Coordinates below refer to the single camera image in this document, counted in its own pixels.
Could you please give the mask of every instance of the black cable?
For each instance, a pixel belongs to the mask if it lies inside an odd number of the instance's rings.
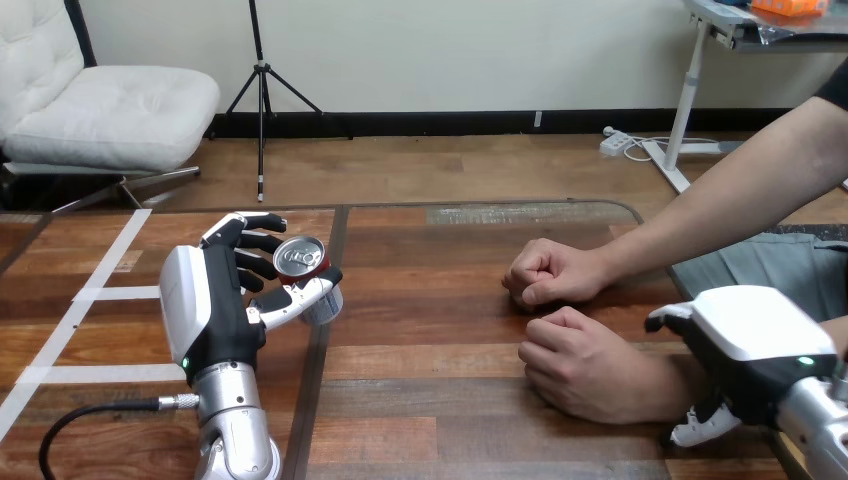
[[[41,468],[41,474],[44,475],[45,480],[56,480],[56,477],[53,476],[53,472],[50,471],[50,465],[47,463],[47,453],[50,451],[50,444],[53,443],[53,439],[56,435],[59,434],[59,431],[65,428],[69,423],[73,422],[77,418],[88,415],[90,413],[98,413],[98,412],[125,412],[125,411],[158,411],[159,410],[159,398],[143,398],[140,400],[125,400],[122,402],[114,402],[114,403],[104,403],[102,405],[89,405],[86,407],[81,407],[73,412],[68,413],[64,417],[60,418],[58,422],[54,423],[50,430],[47,431],[47,434],[44,435],[44,439],[41,441],[41,448],[38,450],[38,466]]]

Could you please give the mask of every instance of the red soda can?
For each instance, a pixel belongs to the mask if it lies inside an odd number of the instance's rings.
[[[309,280],[330,267],[327,250],[315,237],[300,236],[286,240],[274,251],[272,261],[283,285]],[[330,293],[304,310],[302,319],[313,326],[324,325],[339,315],[343,304],[342,292],[336,285]]]
[[[315,237],[292,237],[277,247],[272,257],[277,276],[283,285],[308,280],[330,266],[330,258],[321,240]]]

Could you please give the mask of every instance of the white wall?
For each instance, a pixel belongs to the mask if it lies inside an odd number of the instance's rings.
[[[98,63],[197,69],[226,110],[255,63],[247,0],[82,0]],[[257,0],[266,60],[335,112],[676,107],[680,0]],[[710,42],[699,107],[793,107],[843,56]],[[256,111],[255,89],[238,111]],[[308,110],[272,83],[278,111]]]

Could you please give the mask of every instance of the robotic hand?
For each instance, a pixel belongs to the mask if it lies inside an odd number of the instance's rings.
[[[198,247],[176,247],[162,269],[159,289],[171,357],[194,391],[173,397],[172,408],[196,407],[200,426],[196,479],[280,477],[280,452],[268,434],[256,387],[257,352],[267,330],[298,316],[326,323],[341,309],[342,273],[333,266],[277,287],[244,308],[245,290],[264,287],[254,273],[278,277],[271,262],[244,249],[273,253],[283,242],[254,230],[285,232],[286,226],[270,213],[228,214]],[[301,315],[305,311],[312,314]]]
[[[648,316],[680,335],[715,384],[663,439],[691,447],[740,424],[782,430],[816,480],[848,479],[848,368],[827,333],[772,288],[708,290]]]

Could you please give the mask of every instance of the wooden table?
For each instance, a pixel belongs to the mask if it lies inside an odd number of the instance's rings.
[[[188,391],[170,365],[155,289],[126,287],[156,285],[170,250],[196,244],[224,213],[56,218],[2,273],[0,412],[13,422],[0,443],[0,478],[40,478],[41,438],[73,408]],[[667,426],[580,421],[525,384],[516,351],[533,316],[510,302],[500,285],[505,269],[532,238],[604,244],[637,225],[627,208],[548,202],[275,213],[289,221],[286,236],[327,242],[345,274],[335,322],[287,325],[260,352],[260,395],[285,453],[284,479],[786,478],[757,430],[664,452],[656,440]],[[133,227],[140,228],[130,235]],[[680,300],[657,272],[581,309],[643,350],[685,351],[671,334],[642,328],[648,312]],[[58,478],[192,478],[196,435],[192,412],[92,416],[63,430],[51,465]]]

